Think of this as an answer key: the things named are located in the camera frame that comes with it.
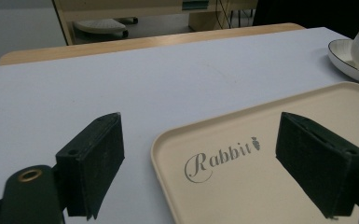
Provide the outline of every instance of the floor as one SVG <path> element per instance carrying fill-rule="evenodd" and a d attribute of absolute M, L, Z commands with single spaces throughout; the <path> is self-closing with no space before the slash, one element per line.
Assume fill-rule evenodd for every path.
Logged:
<path fill-rule="evenodd" d="M 255 11 L 241 10 L 241 15 L 239 17 L 239 11 L 234 11 L 232 18 L 228 15 L 228 20 L 232 23 L 231 27 L 239 27 L 239 22 L 241 23 L 241 27 L 251 26 L 253 23 L 251 14 L 255 15 Z M 129 31 L 129 35 L 126 37 L 127 39 L 194 32 L 188 27 L 188 14 L 142 17 L 138 18 L 138 23 L 136 24 L 133 24 L 132 19 L 121 19 L 117 21 L 126 25 L 127 30 Z M 119 39 L 123 39 L 122 33 L 95 35 L 76 30 L 77 44 L 114 41 Z"/>

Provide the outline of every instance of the table surface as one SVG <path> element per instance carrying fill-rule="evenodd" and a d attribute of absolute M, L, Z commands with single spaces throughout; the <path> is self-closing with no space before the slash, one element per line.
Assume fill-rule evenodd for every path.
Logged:
<path fill-rule="evenodd" d="M 179 35 L 152 36 L 48 49 L 19 50 L 10 52 L 2 56 L 0 59 L 0 65 L 40 62 L 100 53 L 118 52 L 129 49 L 145 49 L 160 46 L 185 44 L 197 41 L 222 39 L 236 36 L 263 35 L 300 29 L 304 29 L 304 27 L 294 23 L 282 23 Z"/>
<path fill-rule="evenodd" d="M 328 43 L 345 36 L 292 27 L 0 66 L 0 198 L 9 176 L 32 165 L 54 165 L 57 151 L 92 120 L 120 112 L 126 159 L 95 223 L 173 223 L 150 160 L 161 133 L 352 81 L 327 57 Z M 66 214 L 65 219 L 88 223 Z"/>

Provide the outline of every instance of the white table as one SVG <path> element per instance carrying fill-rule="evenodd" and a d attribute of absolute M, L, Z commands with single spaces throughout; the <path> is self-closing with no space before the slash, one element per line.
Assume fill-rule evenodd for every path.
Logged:
<path fill-rule="evenodd" d="M 172 223 L 150 160 L 156 137 L 351 80 L 327 58 L 338 38 L 316 28 L 0 66 L 0 198 L 10 175 L 53 166 L 56 152 L 86 125 L 119 111 L 126 159 L 95 223 Z"/>

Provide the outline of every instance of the printed logo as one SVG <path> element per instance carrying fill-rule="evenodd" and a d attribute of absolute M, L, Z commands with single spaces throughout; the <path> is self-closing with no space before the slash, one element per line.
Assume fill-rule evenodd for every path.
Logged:
<path fill-rule="evenodd" d="M 213 156 L 207 156 L 202 152 L 198 153 L 187 160 L 185 176 L 192 183 L 204 183 L 211 178 L 214 173 L 213 168 L 249 155 L 254 149 L 256 151 L 260 150 L 260 143 L 256 137 L 252 137 L 252 145 L 237 143 L 235 147 L 230 146 L 227 150 L 219 149 Z"/>

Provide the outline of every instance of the chair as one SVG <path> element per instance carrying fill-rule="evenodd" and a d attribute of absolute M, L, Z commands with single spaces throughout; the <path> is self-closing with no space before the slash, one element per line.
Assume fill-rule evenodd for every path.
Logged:
<path fill-rule="evenodd" d="M 258 0 L 254 26 L 283 22 L 326 27 L 354 38 L 359 31 L 359 0 Z"/>

